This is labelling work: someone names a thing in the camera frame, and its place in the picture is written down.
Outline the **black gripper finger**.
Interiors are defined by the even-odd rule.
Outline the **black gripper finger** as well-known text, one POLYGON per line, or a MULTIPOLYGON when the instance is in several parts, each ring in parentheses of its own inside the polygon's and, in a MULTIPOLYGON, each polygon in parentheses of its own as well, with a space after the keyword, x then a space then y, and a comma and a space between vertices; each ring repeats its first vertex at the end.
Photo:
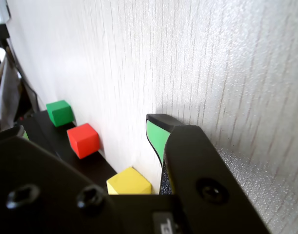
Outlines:
POLYGON ((103 189, 33 142, 0 132, 0 234, 110 234, 103 189))
POLYGON ((204 131, 167 114, 146 116, 146 136, 162 167, 162 195, 179 201, 189 234, 266 234, 268 229, 204 131))

